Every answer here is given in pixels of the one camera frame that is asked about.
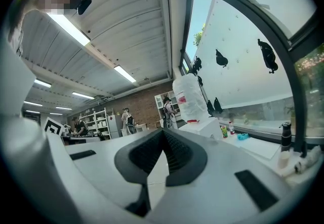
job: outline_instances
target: black slot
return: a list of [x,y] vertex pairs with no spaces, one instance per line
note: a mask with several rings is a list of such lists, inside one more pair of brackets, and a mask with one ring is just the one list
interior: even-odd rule
[[96,154],[96,152],[94,152],[93,150],[87,150],[87,151],[72,154],[72,155],[70,155],[70,157],[72,160],[78,160],[78,159],[89,157],[89,156],[92,156],[95,154]]
[[235,176],[261,211],[278,201],[277,197],[249,170],[237,172]]

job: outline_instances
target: fluorescent light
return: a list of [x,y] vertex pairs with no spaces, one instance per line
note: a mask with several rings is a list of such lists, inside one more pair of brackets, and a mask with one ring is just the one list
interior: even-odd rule
[[116,66],[114,68],[117,72],[119,72],[123,77],[125,77],[128,81],[130,81],[131,83],[136,82],[136,80],[131,77],[124,69],[122,69],[122,67],[120,65]]
[[71,110],[71,108],[63,108],[63,107],[55,107],[55,108]]
[[50,85],[50,84],[48,84],[48,83],[45,83],[45,82],[42,82],[42,81],[40,81],[40,80],[35,80],[34,81],[34,83],[36,83],[36,84],[40,84],[40,85],[43,85],[43,86],[46,86],[46,87],[48,87],[48,88],[50,88],[52,85]]
[[87,96],[87,95],[84,95],[84,94],[79,94],[79,93],[76,93],[76,92],[73,92],[72,94],[77,95],[77,96],[81,96],[81,97],[84,97],[84,98],[88,98],[88,99],[91,99],[91,100],[94,99],[94,97],[90,97],[90,96]]
[[33,111],[33,110],[26,110],[27,112],[29,112],[29,113],[40,113],[39,111]]
[[74,37],[81,45],[85,46],[90,42],[90,40],[80,30],[78,30],[64,15],[51,13],[48,13],[48,15],[66,32]]
[[42,104],[38,104],[38,103],[33,103],[33,102],[29,102],[29,101],[24,101],[24,103],[42,107]]

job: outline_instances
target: blue object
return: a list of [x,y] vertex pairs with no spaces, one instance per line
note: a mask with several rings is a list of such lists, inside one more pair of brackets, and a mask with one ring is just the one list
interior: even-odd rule
[[249,138],[249,135],[248,135],[248,133],[237,134],[237,138],[239,140],[245,140],[245,139]]

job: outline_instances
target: white plastic container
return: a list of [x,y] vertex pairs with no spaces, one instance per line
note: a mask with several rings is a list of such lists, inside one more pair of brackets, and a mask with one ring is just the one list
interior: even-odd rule
[[209,118],[207,105],[197,77],[192,73],[186,74],[172,84],[181,112],[181,118],[185,121],[203,121]]

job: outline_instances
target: brick wall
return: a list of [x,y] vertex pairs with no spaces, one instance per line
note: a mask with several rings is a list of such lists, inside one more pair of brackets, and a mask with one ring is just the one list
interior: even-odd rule
[[[168,91],[172,91],[172,81],[109,101],[94,108],[95,111],[101,111],[104,107],[112,108],[115,114],[119,112],[122,115],[123,108],[127,107],[137,124],[146,123],[152,129],[155,128],[155,122],[160,120],[154,96]],[[79,116],[79,114],[70,116],[68,122],[71,124],[72,117]]]

